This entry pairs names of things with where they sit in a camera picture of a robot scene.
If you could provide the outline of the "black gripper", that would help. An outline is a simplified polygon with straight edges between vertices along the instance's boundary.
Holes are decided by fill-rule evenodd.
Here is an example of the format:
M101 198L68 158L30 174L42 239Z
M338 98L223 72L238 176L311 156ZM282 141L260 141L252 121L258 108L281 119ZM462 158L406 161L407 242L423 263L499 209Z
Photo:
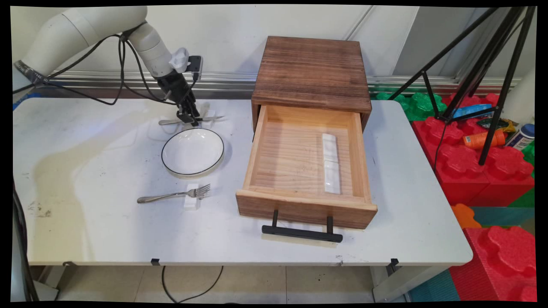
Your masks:
M196 98L193 94L192 88L196 83L196 72L191 72L193 83L188 84L182 73L172 71L169 74L158 77L157 84L160 89L166 95L163 101L169 103L175 103L182 105L178 107L176 116L182 123L191 124L192 127L197 127L199 122L197 118L200 117L200 113L196 107Z

